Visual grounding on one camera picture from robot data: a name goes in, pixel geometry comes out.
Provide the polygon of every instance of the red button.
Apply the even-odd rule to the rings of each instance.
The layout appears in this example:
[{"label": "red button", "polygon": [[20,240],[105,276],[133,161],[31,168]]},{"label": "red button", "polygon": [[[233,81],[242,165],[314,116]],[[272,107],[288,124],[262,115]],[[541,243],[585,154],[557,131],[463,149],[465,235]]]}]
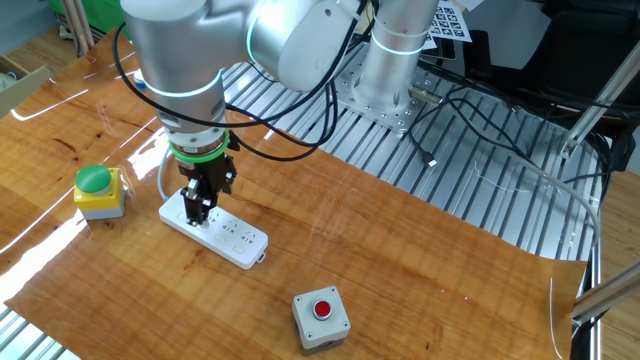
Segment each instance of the red button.
[{"label": "red button", "polygon": [[318,320],[326,320],[331,315],[331,305],[326,301],[318,301],[313,306],[313,316]]}]

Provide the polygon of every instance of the black chair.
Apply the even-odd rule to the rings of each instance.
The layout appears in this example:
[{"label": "black chair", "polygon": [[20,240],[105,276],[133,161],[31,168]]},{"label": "black chair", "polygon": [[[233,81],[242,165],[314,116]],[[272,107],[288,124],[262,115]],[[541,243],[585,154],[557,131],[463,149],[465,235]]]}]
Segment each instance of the black chair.
[{"label": "black chair", "polygon": [[596,11],[637,17],[640,0],[547,0],[542,12],[550,18],[563,11]]},{"label": "black chair", "polygon": [[[480,80],[525,104],[547,112],[556,99],[594,101],[618,67],[640,41],[638,23],[626,16],[593,12],[564,12],[553,18],[537,50],[522,70],[491,65],[489,37],[471,31],[473,43],[464,44],[466,77]],[[640,106],[640,76],[620,94],[615,105]],[[572,106],[584,111],[587,105]],[[572,121],[579,119],[576,115]],[[594,132],[613,139],[633,141],[638,125],[609,111]]]}]

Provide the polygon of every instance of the power outlet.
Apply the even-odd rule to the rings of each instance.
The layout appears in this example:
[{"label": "power outlet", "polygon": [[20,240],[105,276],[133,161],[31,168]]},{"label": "power outlet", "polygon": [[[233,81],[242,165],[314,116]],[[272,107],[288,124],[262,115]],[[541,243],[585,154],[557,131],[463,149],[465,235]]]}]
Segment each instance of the power outlet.
[{"label": "power outlet", "polygon": [[245,270],[266,256],[267,234],[219,207],[209,212],[204,224],[187,224],[180,190],[160,207],[159,213],[163,222]]}]

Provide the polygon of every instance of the wooden table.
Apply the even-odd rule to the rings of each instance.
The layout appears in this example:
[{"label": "wooden table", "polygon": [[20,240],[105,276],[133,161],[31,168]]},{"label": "wooden table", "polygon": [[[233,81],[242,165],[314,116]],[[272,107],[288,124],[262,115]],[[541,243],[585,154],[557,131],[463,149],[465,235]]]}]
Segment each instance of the wooden table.
[{"label": "wooden table", "polygon": [[[269,235],[249,271],[163,224],[166,138],[117,79],[110,41],[0,120],[0,299],[65,347],[87,359],[296,358],[293,296],[336,285],[352,329],[317,358],[569,358],[584,263],[528,254],[320,151],[290,164],[234,154],[220,206]],[[265,152],[302,151],[265,133],[239,132]],[[123,218],[77,211],[75,174],[95,163],[122,170]],[[185,183],[170,160],[166,189]]]}]

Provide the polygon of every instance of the power cord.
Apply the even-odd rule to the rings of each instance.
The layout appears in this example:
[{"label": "power cord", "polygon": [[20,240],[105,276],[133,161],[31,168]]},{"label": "power cord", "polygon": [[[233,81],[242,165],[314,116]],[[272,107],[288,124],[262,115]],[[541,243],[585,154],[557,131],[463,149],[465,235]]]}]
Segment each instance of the power cord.
[{"label": "power cord", "polygon": [[162,198],[163,202],[167,202],[167,200],[169,200],[169,197],[167,196],[167,194],[165,194],[164,189],[162,188],[162,175],[164,174],[164,168],[165,165],[167,164],[167,158],[169,157],[169,154],[171,153],[171,147],[167,145],[167,150],[164,152],[164,155],[162,156],[162,160],[160,161],[160,168],[158,169],[158,193],[160,193],[160,197]]},{"label": "power cord", "polygon": [[[480,82],[480,81],[475,81],[475,80],[470,80],[467,78],[464,78],[452,71],[449,71],[447,69],[444,69],[440,66],[428,63],[424,60],[421,60],[419,62],[419,67],[422,68],[425,71],[428,71],[430,73],[433,73],[439,77],[442,77],[444,79],[453,81],[459,85],[462,85],[464,87],[467,88],[471,88],[473,90],[476,91],[480,91],[483,92],[485,94],[488,94],[490,96],[496,97],[500,100],[502,100],[505,105],[512,109],[512,111],[516,110],[516,106],[525,109],[526,111],[533,113],[535,115],[538,115],[540,117],[542,117],[544,120],[548,120],[548,121],[553,121],[563,127],[566,128],[571,128],[572,124],[571,123],[566,123],[565,119],[567,118],[572,118],[572,117],[578,117],[580,116],[581,112],[576,112],[573,114],[562,114],[562,115],[555,115],[552,116],[550,112],[552,112],[555,108],[559,107],[559,106],[564,106],[567,108],[572,108],[572,107],[588,107],[591,105],[595,105],[595,106],[600,106],[603,108],[606,108],[608,111],[613,112],[615,114],[618,114],[620,117],[622,117],[627,123],[631,123],[632,120],[630,118],[630,115],[636,115],[637,113],[635,112],[628,112],[628,111],[624,111],[624,110],[631,110],[634,108],[640,108],[640,107],[620,107],[620,106],[606,106],[603,104],[598,104],[596,102],[593,101],[589,101],[589,100],[585,100],[585,99],[580,99],[580,98],[572,98],[570,100],[565,100],[565,99],[559,99],[556,97],[552,97],[552,96],[546,96],[546,95],[542,95],[542,94],[537,94],[537,93],[533,93],[530,92],[528,90],[525,89],[521,89],[522,92],[525,92],[527,94],[530,94],[532,96],[538,97],[540,99],[543,99],[545,101],[548,101],[549,103],[552,104],[552,108],[549,109],[549,113],[545,114],[544,111],[542,111],[541,109],[535,108],[529,104],[523,103],[522,101],[520,101],[519,99],[513,98],[511,96],[508,96],[507,94],[501,92],[500,90],[496,89],[495,87]],[[578,180],[582,180],[582,179],[588,179],[588,178],[596,178],[596,177],[604,177],[603,180],[603,188],[604,188],[604,193],[606,193],[606,189],[608,187],[608,184],[610,182],[610,175],[615,171],[616,167],[612,166],[611,160],[607,160],[609,157],[611,157],[611,146],[609,145],[609,142],[600,134],[589,134],[586,138],[585,141],[588,142],[594,149],[596,149],[596,151],[599,154],[599,158],[600,158],[600,163],[603,169],[606,169],[605,171],[600,171],[598,173],[595,174],[589,174],[589,175],[582,175],[582,176],[578,176],[569,180],[566,180],[565,183],[571,183],[571,182],[575,182]]]},{"label": "power cord", "polygon": [[[329,113],[330,113],[330,102],[329,102],[329,94],[331,93],[331,96],[333,98],[333,123],[331,124],[331,128],[328,130],[327,129],[327,125],[329,123]],[[273,161],[280,161],[280,162],[291,162],[291,161],[297,161],[300,159],[304,159],[308,156],[310,156],[311,154],[313,154],[316,150],[318,150],[318,148],[320,147],[320,145],[325,144],[327,141],[329,141],[329,139],[331,139],[331,137],[333,136],[337,126],[338,126],[338,94],[336,91],[336,86],[335,86],[335,82],[334,80],[330,81],[330,84],[327,84],[326,89],[325,89],[325,96],[326,96],[326,108],[325,108],[325,121],[324,121],[324,127],[322,130],[322,135],[320,136],[320,140],[315,143],[315,145],[307,152],[300,154],[298,156],[294,156],[294,157],[278,157],[278,156],[273,156],[273,155],[269,155],[269,154],[265,154],[251,146],[249,146],[247,143],[245,143],[244,141],[242,141],[240,138],[238,138],[235,134],[232,133],[231,136],[235,136],[235,138],[238,140],[238,143],[244,147],[245,149],[247,149],[249,152],[252,152],[262,158],[265,158],[267,160],[273,160]]]},{"label": "power cord", "polygon": [[[362,11],[364,10],[365,6],[366,6],[367,2],[366,1],[361,1],[360,2],[360,6],[358,8],[358,15],[362,14]],[[294,111],[295,109],[297,109],[298,107],[300,107],[301,105],[303,105],[304,103],[306,103],[307,101],[309,101],[310,99],[312,99],[320,89],[322,89],[325,84],[327,84],[327,82],[331,79],[333,73],[335,72],[335,70],[337,69],[337,67],[340,64],[340,61],[342,60],[342,57],[344,56],[346,50],[347,50],[347,46],[349,45],[350,39],[351,39],[351,34],[353,33],[353,31],[355,30],[355,27],[357,26],[358,20],[354,19],[351,22],[351,26],[347,32],[347,35],[345,36],[345,39],[342,43],[342,46],[340,48],[340,51],[338,52],[338,55],[336,56],[335,60],[333,61],[331,67],[329,68],[329,70],[327,71],[327,73],[325,74],[325,76],[323,77],[323,79],[315,86],[315,88],[308,93],[306,96],[303,97],[302,100],[298,101],[296,104],[290,106],[289,108],[283,110],[280,113],[277,113],[275,115],[270,116],[267,119],[261,119],[260,117],[251,114],[250,112],[240,109],[234,105],[231,104],[226,104],[226,107],[228,110],[231,111],[235,111],[235,112],[239,112],[245,116],[251,117],[253,118],[255,121],[254,122],[244,122],[244,123],[238,123],[238,124],[226,124],[226,123],[213,123],[211,121],[204,121],[204,120],[200,120],[200,119],[196,119],[190,116],[187,116],[185,114],[181,114],[179,112],[173,111],[169,108],[166,108],[160,104],[158,104],[157,102],[151,100],[150,98],[146,97],[144,94],[142,94],[132,83],[131,81],[127,78],[124,69],[122,68],[122,64],[120,63],[120,56],[118,54],[118,39],[120,37],[120,34],[122,33],[122,30],[124,29],[124,27],[126,26],[126,23],[122,23],[118,29],[116,30],[114,39],[113,39],[113,43],[112,43],[112,51],[113,51],[113,57],[114,57],[114,65],[120,75],[120,77],[122,78],[123,82],[125,83],[125,85],[129,88],[129,90],[131,90],[136,96],[138,96],[140,99],[142,99],[144,102],[146,102],[147,104],[151,105],[152,107],[156,108],[159,111],[163,111],[169,115],[175,116],[179,119],[182,119],[184,121],[187,122],[191,122],[194,124],[198,124],[198,125],[203,125],[203,126],[209,126],[209,127],[219,127],[219,128],[244,128],[244,127],[250,127],[250,126],[257,126],[257,125],[264,125],[266,127],[268,127],[270,130],[272,130],[274,133],[278,134],[279,136],[284,137],[285,139],[300,145],[300,146],[304,146],[304,147],[310,147],[310,148],[314,148],[316,146],[320,146],[321,142],[323,139],[321,139],[318,143],[306,143],[303,141],[299,141],[296,138],[286,134],[284,131],[281,131],[279,129],[277,129],[275,126],[271,125],[270,122],[280,119],[282,116],[291,113],[292,111]],[[246,143],[244,143],[241,139],[237,138],[238,142],[240,144],[244,144],[247,145]]]},{"label": "power cord", "polygon": [[262,73],[262,71],[260,71],[260,69],[258,69],[258,67],[254,63],[250,61],[246,61],[246,63],[251,65],[251,67],[258,73],[258,75],[260,75],[263,79],[267,80],[268,82],[273,84],[277,84],[279,82],[278,80],[269,79],[265,74]]},{"label": "power cord", "polygon": [[554,176],[548,174],[547,172],[545,172],[544,170],[540,169],[528,157],[521,156],[519,154],[521,151],[516,150],[517,147],[508,146],[508,145],[502,144],[502,143],[492,139],[491,136],[488,133],[486,133],[484,130],[476,127],[476,125],[474,125],[471,121],[469,121],[469,119],[467,119],[467,117],[462,113],[462,111],[460,111],[460,108],[457,107],[455,104],[453,104],[452,101],[454,101],[454,100],[450,98],[451,93],[459,91],[459,90],[461,90],[461,89],[460,88],[455,88],[455,89],[452,89],[451,91],[449,91],[449,93],[445,96],[446,100],[444,100],[440,105],[436,106],[435,108],[429,110],[426,114],[424,114],[421,117],[419,117],[418,119],[416,119],[416,121],[411,125],[411,127],[409,128],[409,136],[411,138],[412,143],[414,143],[414,145],[417,144],[416,148],[418,149],[418,151],[423,153],[423,154],[424,153],[428,154],[428,152],[426,150],[424,150],[420,146],[420,144],[417,142],[417,140],[415,140],[415,138],[414,138],[413,129],[415,128],[415,126],[417,126],[417,124],[422,122],[427,116],[429,116],[433,112],[435,112],[435,111],[437,111],[439,109],[442,109],[445,106],[449,105],[458,114],[458,116],[464,121],[464,123],[467,125],[467,127],[474,134],[476,134],[476,136],[478,136],[480,139],[482,139],[482,140],[484,140],[484,141],[486,141],[486,142],[488,142],[488,143],[490,143],[490,144],[502,149],[512,159],[514,159],[515,161],[521,163],[525,168],[527,168],[530,171],[533,171],[534,173],[536,173],[541,178],[543,178],[543,179],[549,181],[550,183],[552,183],[558,189],[568,193],[570,196],[575,198],[585,208],[585,210],[587,211],[587,215],[591,218],[591,221],[593,223],[593,229],[594,229],[594,231],[593,231],[593,243],[594,244],[597,243],[600,240],[600,233],[601,233],[600,218],[598,217],[598,214],[593,209],[591,204],[589,204],[589,202],[584,198],[584,196],[582,196],[576,190],[574,190],[573,187],[565,184],[561,180],[557,179],[556,177],[554,177]]}]

